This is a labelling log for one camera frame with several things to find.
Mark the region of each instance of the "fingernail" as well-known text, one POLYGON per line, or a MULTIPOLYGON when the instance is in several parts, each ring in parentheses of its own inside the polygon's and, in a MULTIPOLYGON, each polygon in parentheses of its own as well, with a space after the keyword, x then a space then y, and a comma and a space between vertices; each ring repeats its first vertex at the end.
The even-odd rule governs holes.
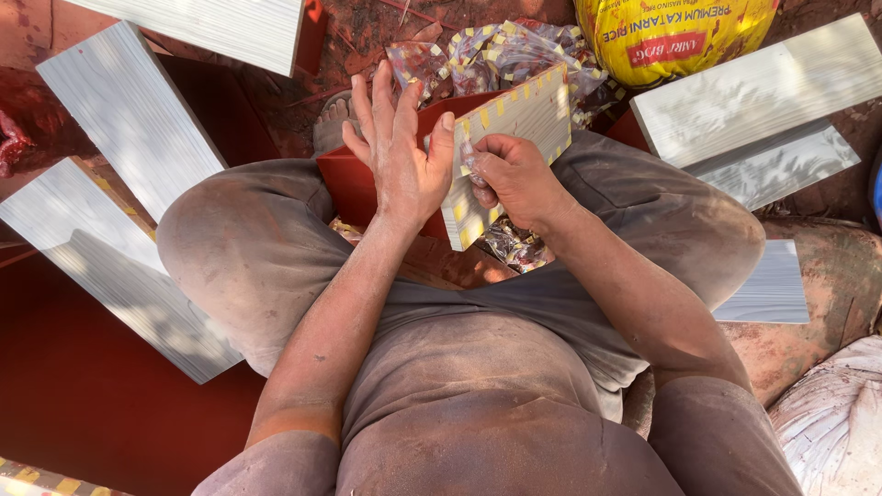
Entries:
POLYGON ((447 131, 453 131, 453 112, 445 112, 441 116, 441 126, 447 131))

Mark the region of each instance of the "forearm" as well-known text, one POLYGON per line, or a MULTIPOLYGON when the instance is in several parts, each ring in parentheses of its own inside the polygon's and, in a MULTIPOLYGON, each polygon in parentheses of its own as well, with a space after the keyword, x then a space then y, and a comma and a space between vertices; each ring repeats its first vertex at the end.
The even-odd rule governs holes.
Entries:
POLYGON ((557 258, 632 349, 653 366, 657 387, 701 374, 751 390, 744 366, 716 320, 676 277, 578 204, 565 208, 544 230, 557 258))
POLYGON ((415 235, 413 226, 374 217, 291 334, 260 396, 247 446, 294 429, 340 442, 343 403, 415 235))

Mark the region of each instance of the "wood plank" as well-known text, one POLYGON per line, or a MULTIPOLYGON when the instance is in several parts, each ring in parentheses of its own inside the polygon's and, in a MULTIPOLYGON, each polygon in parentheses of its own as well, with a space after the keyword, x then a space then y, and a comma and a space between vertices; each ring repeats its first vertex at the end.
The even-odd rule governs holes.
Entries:
POLYGON ((819 119, 684 170, 756 210, 860 161, 836 129, 819 119))
POLYGON ((796 242, 766 240, 766 250, 751 276, 713 315, 717 320, 809 323, 796 242))
POLYGON ((572 143, 565 64, 557 64, 456 120, 453 128, 453 184, 441 204, 451 247, 462 252, 504 212, 487 209, 472 193, 464 144, 503 133, 529 139, 550 165, 572 143))
POLYGON ((157 33, 290 77, 301 0, 71 0, 157 33))
POLYGON ((183 192, 226 168, 131 22, 114 24, 37 71, 157 222, 183 192))
POLYGON ((241 360, 177 288, 156 244, 67 158, 0 204, 0 219, 198 383, 241 360))
POLYGON ((683 168, 882 95, 860 13, 640 94, 653 153, 683 168))

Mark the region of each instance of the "man's right hand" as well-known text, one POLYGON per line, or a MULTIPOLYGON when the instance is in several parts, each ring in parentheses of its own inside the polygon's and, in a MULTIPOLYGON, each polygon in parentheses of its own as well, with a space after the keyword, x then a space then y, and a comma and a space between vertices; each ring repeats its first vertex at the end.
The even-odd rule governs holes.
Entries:
POLYGON ((514 225, 545 236, 579 202, 557 181, 532 141, 490 134, 475 145, 472 172, 488 186, 473 184, 475 197, 485 208, 502 203, 514 225))

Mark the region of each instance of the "leg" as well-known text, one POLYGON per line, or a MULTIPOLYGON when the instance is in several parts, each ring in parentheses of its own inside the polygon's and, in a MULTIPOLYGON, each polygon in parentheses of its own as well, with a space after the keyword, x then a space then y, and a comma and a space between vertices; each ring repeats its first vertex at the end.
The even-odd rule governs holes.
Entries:
MULTIPOLYGON (((551 168, 583 207, 689 286, 709 309, 740 287, 762 255, 765 234, 750 212, 652 155, 574 132, 572 145, 551 168)), ((563 337, 591 372, 604 416, 621 418, 620 390, 647 363, 562 264, 464 293, 470 302, 517 313, 563 337)))
MULTIPOLYGON (((162 217, 157 241, 183 293, 268 376, 300 318, 353 250, 327 226, 332 218, 315 161, 259 162, 188 190, 162 217)), ((396 280, 377 336, 424 316, 474 310, 463 303, 456 292, 396 280)))

